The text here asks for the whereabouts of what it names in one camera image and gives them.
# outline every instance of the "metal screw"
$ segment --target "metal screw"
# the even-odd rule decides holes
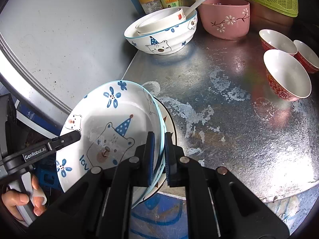
[[[129,161],[132,164],[136,164],[139,161],[139,158],[137,156],[132,156]]]
[[[187,164],[189,162],[189,158],[186,157],[186,156],[182,156],[180,158],[180,162],[183,163],[183,164]]]
[[[101,172],[101,170],[102,170],[101,167],[95,166],[95,167],[92,167],[91,173],[98,174]]]
[[[228,170],[227,170],[225,167],[219,167],[219,168],[217,169],[217,172],[218,172],[219,174],[225,175],[225,174],[228,172]]]

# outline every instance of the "spoon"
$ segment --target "spoon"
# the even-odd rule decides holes
[[[187,18],[187,16],[194,11],[198,6],[200,6],[203,2],[205,2],[206,0],[196,0],[196,2],[186,11],[184,12],[185,17]]]

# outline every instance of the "gray wall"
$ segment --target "gray wall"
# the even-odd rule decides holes
[[[43,89],[73,108],[123,76],[136,53],[123,33],[136,17],[131,0],[9,0],[0,32]]]

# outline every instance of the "large white bowl with bear design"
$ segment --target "large white bowl with bear design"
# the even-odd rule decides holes
[[[136,147],[155,134],[152,186],[163,172],[164,120],[151,94],[130,81],[109,82],[86,95],[66,120],[61,135],[79,130],[81,139],[56,153],[56,170],[67,191],[93,166],[115,167],[134,155]],[[133,206],[151,188],[134,187]]]
[[[169,55],[181,50],[193,37],[197,25],[197,11],[192,11],[186,20],[178,25],[144,36],[139,36],[136,25],[149,17],[149,14],[133,22],[124,32],[127,41],[148,54]]]

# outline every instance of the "fingernail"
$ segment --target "fingernail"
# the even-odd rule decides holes
[[[20,201],[22,203],[28,203],[29,202],[29,197],[26,194],[20,194]]]
[[[42,210],[39,209],[39,208],[37,208],[37,209],[34,210],[34,213],[35,213],[37,216],[41,216]]]

